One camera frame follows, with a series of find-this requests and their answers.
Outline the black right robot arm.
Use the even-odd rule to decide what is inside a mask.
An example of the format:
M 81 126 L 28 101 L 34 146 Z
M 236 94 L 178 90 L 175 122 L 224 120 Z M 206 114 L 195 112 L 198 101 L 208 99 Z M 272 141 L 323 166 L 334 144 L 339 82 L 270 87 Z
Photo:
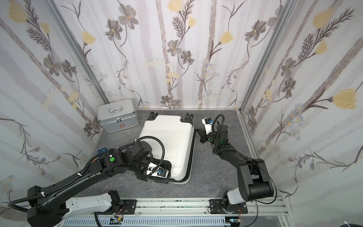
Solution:
M 274 181 L 269 176 L 265 162 L 262 159 L 253 159 L 241 154 L 229 142 L 228 126 L 224 124 L 225 116 L 217 115 L 213 120 L 203 118 L 204 129 L 197 129 L 200 142 L 209 142 L 213 154 L 231 164 L 237 173 L 238 187 L 227 191 L 222 197 L 222 210 L 225 213 L 234 213 L 246 202 L 261 200 L 272 197 L 273 202 L 277 199 L 277 189 Z

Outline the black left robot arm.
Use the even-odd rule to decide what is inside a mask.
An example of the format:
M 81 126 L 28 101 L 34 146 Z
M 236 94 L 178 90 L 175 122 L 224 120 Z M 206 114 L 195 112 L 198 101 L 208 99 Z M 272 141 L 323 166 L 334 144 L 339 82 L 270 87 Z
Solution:
M 156 141 L 162 149 L 161 159 L 155 167 L 149 167 L 154 157 L 147 139 Z M 53 227 L 70 212 L 66 201 L 74 195 L 126 171 L 132 171 L 138 179 L 147 181 L 161 167 L 164 157 L 162 141 L 153 136 L 143 136 L 130 144 L 93 156 L 83 169 L 58 183 L 30 188 L 28 197 L 12 200 L 8 207 L 26 213 L 32 227 Z

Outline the white hard-shell suitcase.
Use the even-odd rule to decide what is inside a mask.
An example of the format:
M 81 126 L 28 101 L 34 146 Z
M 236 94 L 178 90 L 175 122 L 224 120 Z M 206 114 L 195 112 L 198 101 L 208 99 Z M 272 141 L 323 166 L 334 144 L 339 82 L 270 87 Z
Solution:
M 152 136 L 159 139 L 161 145 L 153 139 L 144 139 L 152 147 L 154 164 L 158 164 L 164 154 L 161 167 L 169 170 L 168 178 L 151 176 L 149 179 L 160 183 L 186 184 L 191 175 L 195 147 L 194 115 L 186 113 L 182 118 L 177 115 L 159 115 L 151 112 L 145 121 L 140 137 Z

